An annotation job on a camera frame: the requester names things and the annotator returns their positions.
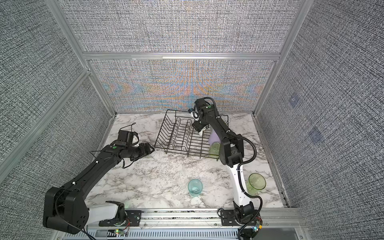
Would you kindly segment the purple plastic cup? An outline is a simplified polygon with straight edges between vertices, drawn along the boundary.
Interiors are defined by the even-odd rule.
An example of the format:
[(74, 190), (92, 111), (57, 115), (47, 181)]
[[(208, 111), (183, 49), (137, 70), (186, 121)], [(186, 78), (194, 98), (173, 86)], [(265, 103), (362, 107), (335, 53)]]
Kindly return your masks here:
[(209, 142), (210, 146), (213, 145), (214, 143), (220, 143), (221, 142), (219, 136), (217, 135), (217, 133), (215, 132), (214, 129), (212, 129), (212, 132), (211, 132), (211, 135), (209, 137), (208, 142)]

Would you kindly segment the black wire dish rack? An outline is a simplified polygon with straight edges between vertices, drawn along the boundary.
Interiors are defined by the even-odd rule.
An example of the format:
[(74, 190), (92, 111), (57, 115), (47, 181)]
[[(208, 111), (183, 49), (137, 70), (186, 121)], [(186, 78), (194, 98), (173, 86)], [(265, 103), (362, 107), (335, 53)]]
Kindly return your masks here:
[(214, 129), (221, 140), (221, 157), (223, 159), (229, 158), (235, 153), (231, 143), (234, 137), (227, 134), (230, 129), (224, 121), (223, 115), (217, 119), (209, 119), (207, 129), (202, 134), (197, 133), (192, 127), (194, 121), (194, 118), (186, 111), (167, 110), (156, 139), (155, 148), (162, 149), (166, 153), (210, 158), (208, 140), (212, 129)]

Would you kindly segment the green transparent cup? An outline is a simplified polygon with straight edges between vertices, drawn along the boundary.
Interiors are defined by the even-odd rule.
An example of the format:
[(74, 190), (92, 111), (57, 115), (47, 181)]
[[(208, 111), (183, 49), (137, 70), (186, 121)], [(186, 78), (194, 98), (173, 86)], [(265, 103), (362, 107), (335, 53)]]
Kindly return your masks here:
[(220, 155), (220, 143), (219, 142), (214, 142), (211, 144), (210, 149), (209, 149), (209, 157), (213, 159), (219, 159)]

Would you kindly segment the teal transparent cup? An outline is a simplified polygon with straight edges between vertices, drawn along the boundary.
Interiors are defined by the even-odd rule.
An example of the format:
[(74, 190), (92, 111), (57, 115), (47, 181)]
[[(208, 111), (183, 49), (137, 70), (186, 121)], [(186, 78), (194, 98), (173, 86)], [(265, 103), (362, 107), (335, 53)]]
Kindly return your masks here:
[(203, 183), (198, 179), (192, 179), (188, 183), (188, 190), (192, 197), (198, 197), (203, 190)]

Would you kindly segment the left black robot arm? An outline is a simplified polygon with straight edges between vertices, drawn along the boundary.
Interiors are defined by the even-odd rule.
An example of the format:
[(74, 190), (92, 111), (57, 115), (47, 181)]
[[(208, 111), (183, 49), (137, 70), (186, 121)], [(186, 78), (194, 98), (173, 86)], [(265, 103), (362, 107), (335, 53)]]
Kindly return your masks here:
[(154, 152), (149, 143), (141, 143), (136, 132), (120, 130), (117, 140), (98, 151), (98, 155), (83, 171), (59, 188), (52, 187), (45, 194), (43, 226), (69, 234), (85, 232), (92, 223), (121, 226), (127, 223), (125, 205), (107, 201), (88, 207), (89, 192), (112, 168), (129, 159), (132, 163)]

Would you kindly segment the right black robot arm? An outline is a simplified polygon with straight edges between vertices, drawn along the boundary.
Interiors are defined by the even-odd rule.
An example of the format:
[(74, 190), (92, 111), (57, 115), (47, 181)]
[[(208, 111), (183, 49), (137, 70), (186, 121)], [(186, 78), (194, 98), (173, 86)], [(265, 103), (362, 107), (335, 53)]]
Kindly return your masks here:
[(211, 97), (197, 99), (189, 113), (194, 118), (192, 126), (200, 135), (208, 128), (217, 134), (220, 140), (219, 159), (229, 171), (233, 185), (235, 219), (240, 225), (251, 223), (259, 214), (263, 200), (247, 192), (243, 165), (255, 160), (256, 146), (228, 127)]

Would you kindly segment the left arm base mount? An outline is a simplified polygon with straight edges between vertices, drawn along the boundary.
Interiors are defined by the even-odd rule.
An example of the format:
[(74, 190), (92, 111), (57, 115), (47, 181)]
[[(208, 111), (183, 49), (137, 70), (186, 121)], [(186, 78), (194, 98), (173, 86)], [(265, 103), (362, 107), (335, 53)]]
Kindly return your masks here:
[(125, 204), (116, 201), (106, 201), (108, 207), (117, 208), (112, 218), (99, 221), (99, 227), (138, 227), (142, 218), (141, 210), (126, 210)]

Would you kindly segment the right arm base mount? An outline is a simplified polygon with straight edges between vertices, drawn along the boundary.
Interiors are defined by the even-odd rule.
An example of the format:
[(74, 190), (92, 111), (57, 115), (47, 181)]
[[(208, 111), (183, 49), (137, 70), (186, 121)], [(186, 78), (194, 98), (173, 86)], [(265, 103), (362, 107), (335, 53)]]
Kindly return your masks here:
[(254, 217), (253, 215), (245, 217), (241, 221), (238, 221), (236, 219), (235, 211), (233, 209), (225, 210), (223, 208), (220, 208), (217, 210), (217, 214), (220, 218), (222, 226), (225, 227), (246, 225), (258, 228), (259, 226), (263, 225), (263, 220), (261, 219), (261, 216), (259, 214), (256, 217)]

